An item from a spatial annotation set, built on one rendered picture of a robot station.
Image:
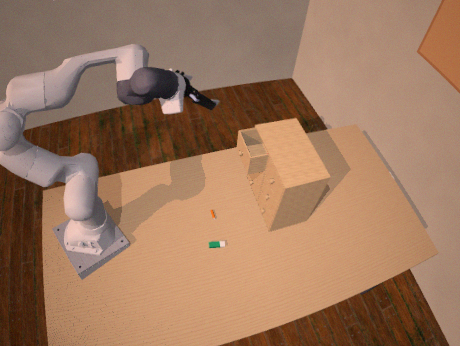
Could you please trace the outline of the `small wooden chest of drawers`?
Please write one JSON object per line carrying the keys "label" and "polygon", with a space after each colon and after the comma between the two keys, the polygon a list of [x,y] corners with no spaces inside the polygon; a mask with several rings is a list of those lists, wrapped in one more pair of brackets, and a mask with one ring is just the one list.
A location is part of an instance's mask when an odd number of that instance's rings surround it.
{"label": "small wooden chest of drawers", "polygon": [[284,186],[269,232],[307,221],[330,179],[327,169],[297,118],[255,128],[269,154],[262,184],[270,157]]}

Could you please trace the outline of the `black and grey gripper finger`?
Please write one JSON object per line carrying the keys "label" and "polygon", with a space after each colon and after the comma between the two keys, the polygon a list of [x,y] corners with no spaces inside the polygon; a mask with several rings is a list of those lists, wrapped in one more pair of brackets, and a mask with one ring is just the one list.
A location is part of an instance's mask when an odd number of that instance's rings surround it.
{"label": "black and grey gripper finger", "polygon": [[184,72],[182,72],[181,75],[188,78],[189,81],[192,79],[192,76],[186,75]]}
{"label": "black and grey gripper finger", "polygon": [[[193,99],[193,103],[199,104],[207,109],[213,110],[218,105],[219,100],[209,99],[206,96],[200,94],[198,90],[190,86],[190,89],[194,90],[194,95],[190,94],[189,98]],[[198,96],[199,95],[199,96]]]}

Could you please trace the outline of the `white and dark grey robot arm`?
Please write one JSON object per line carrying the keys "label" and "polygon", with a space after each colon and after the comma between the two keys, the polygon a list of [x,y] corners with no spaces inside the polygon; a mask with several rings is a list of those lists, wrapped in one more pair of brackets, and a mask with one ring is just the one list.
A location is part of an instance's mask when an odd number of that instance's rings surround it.
{"label": "white and dark grey robot arm", "polygon": [[98,162],[89,153],[59,156],[30,143],[23,135],[26,116],[63,108],[87,68],[110,63],[116,64],[117,98],[122,103],[145,105],[157,98],[164,114],[183,112],[184,77],[173,69],[167,73],[148,67],[148,59],[139,44],[74,56],[53,70],[14,77],[7,85],[7,99],[0,101],[0,164],[42,187],[66,183],[64,209],[71,218],[64,234],[67,251],[101,255],[115,240],[115,229],[98,197]]}

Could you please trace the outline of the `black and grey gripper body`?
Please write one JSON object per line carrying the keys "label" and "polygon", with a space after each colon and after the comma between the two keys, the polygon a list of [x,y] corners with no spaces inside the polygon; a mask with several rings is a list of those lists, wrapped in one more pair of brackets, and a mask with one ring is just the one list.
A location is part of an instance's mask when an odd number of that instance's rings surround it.
{"label": "black and grey gripper body", "polygon": [[190,82],[186,77],[184,77],[184,80],[185,80],[185,83],[186,83],[186,89],[185,89],[185,92],[184,92],[184,97],[186,97],[186,96],[190,97],[189,96],[190,94],[194,94],[194,90],[190,89]]}

